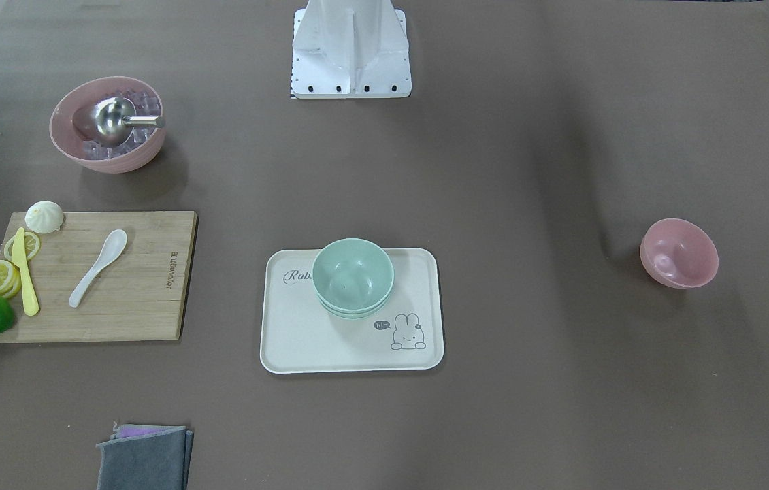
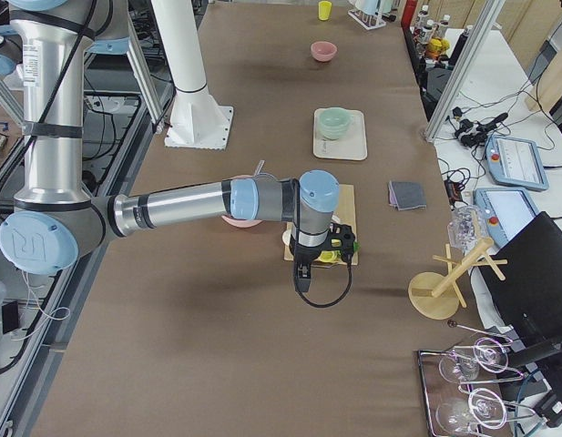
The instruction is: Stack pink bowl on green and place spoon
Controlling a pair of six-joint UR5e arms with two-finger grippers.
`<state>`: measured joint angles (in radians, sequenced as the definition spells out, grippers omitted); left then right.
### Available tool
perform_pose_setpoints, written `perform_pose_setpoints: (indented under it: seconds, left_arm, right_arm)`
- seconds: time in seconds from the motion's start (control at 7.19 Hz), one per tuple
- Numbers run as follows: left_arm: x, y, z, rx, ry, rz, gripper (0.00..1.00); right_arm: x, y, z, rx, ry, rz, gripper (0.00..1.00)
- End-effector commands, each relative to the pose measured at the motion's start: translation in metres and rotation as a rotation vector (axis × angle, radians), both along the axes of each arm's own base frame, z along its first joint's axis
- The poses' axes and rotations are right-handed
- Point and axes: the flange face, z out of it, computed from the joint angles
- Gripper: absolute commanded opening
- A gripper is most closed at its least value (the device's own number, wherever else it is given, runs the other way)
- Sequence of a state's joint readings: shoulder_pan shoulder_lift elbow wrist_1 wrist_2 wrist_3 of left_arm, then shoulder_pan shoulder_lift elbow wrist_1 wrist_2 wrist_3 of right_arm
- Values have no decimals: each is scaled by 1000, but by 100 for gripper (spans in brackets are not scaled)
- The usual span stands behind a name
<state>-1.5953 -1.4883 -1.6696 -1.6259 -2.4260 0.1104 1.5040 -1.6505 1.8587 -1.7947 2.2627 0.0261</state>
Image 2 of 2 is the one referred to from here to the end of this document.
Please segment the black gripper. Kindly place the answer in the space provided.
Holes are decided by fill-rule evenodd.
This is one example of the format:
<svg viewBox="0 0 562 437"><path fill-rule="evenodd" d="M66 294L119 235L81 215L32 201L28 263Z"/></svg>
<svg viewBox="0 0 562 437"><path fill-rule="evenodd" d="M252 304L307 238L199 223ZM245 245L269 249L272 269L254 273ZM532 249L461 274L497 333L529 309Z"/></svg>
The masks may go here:
<svg viewBox="0 0 562 437"><path fill-rule="evenodd" d="M292 239L293 281L297 291L308 291L312 280L312 263L323 251L337 251L351 271L354 255L355 235L352 227L345 224L331 223L322 242L313 247L301 244L305 233L297 229L296 239Z"/></svg>

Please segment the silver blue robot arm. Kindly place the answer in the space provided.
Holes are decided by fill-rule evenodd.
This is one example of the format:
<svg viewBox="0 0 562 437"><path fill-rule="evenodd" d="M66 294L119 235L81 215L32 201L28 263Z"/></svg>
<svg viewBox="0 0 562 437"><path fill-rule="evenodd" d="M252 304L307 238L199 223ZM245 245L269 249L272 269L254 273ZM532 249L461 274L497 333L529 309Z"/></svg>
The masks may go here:
<svg viewBox="0 0 562 437"><path fill-rule="evenodd" d="M124 1L13 1L10 23L23 43L25 184L0 226L0 250L19 269L49 275L138 230L227 215L290 222L295 289L312 263L336 250L350 263L352 229L332 221L337 179L312 170L297 179L226 179L127 197L94 197L82 186L84 55L129 48Z"/></svg>

